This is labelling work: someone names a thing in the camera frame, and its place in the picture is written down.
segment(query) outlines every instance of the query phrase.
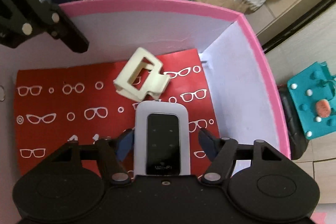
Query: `red paper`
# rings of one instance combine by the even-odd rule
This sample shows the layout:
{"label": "red paper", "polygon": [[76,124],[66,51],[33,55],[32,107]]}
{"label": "red paper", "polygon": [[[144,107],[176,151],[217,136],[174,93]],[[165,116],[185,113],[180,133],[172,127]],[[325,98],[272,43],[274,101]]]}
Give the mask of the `red paper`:
{"label": "red paper", "polygon": [[[218,127],[197,50],[157,58],[163,63],[162,73],[176,72],[169,74],[172,78],[160,99],[175,102],[175,97],[177,103],[187,108],[191,173],[199,176],[210,162],[198,143],[198,129],[206,127],[218,136]],[[28,172],[73,135],[78,137],[80,144],[92,144],[96,134],[115,138],[125,129],[134,127],[137,104],[117,94],[113,85],[125,64],[126,61],[122,61],[17,73],[14,116],[21,174]],[[135,87],[142,85],[144,75],[138,80],[141,83]],[[187,93],[183,95],[186,102],[180,96],[184,93]],[[123,165],[127,170],[133,170],[132,153]],[[83,166],[98,172],[94,161],[83,162]]]}

